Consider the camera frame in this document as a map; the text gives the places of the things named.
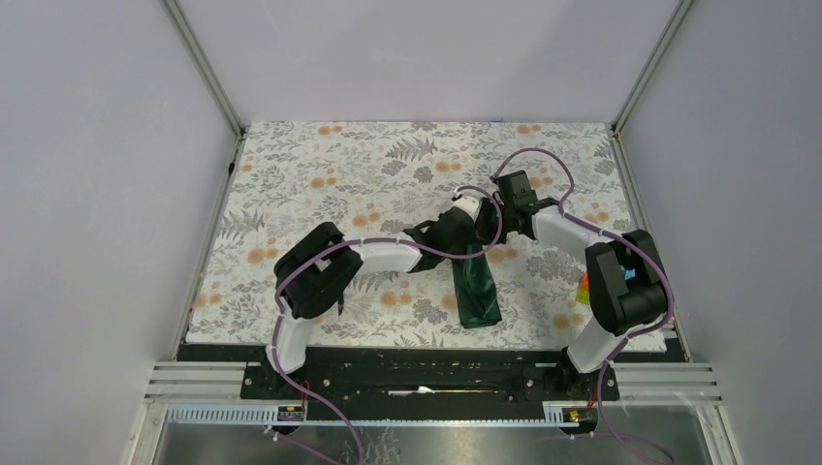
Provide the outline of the dark green cloth napkin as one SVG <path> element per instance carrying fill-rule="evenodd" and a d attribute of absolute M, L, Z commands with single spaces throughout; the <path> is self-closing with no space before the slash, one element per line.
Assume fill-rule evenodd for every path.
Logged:
<path fill-rule="evenodd" d="M 452 261 L 452 274 L 463 328 L 495 326 L 502 321 L 497 289 L 484 255 Z"/>

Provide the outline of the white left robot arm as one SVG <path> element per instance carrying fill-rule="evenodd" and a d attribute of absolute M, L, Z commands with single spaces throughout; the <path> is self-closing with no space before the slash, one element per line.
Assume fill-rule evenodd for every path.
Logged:
<path fill-rule="evenodd" d="M 298 372 L 316 320 L 343 306 L 344 292 L 354 278 L 424 272 L 466 255 L 480 211 L 479 201 L 462 197 L 437 219 L 391 237 L 349 237 L 332 222 L 312 230 L 274 266 L 278 310 L 266 347 L 270 366 L 264 386 L 279 398 L 298 391 Z"/>

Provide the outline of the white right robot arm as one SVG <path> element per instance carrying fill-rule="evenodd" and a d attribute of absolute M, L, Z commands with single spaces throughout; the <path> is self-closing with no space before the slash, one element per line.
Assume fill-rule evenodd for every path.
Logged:
<path fill-rule="evenodd" d="M 491 182 L 505 233 L 548 242 L 585 265 L 592 317 L 555 374 L 559 392 L 579 399 L 593 388 L 593 372 L 628 339 L 670 316 L 673 293 L 655 243 L 645 230 L 617 234 L 571 214 L 558 200 L 540 199 L 522 170 Z"/>

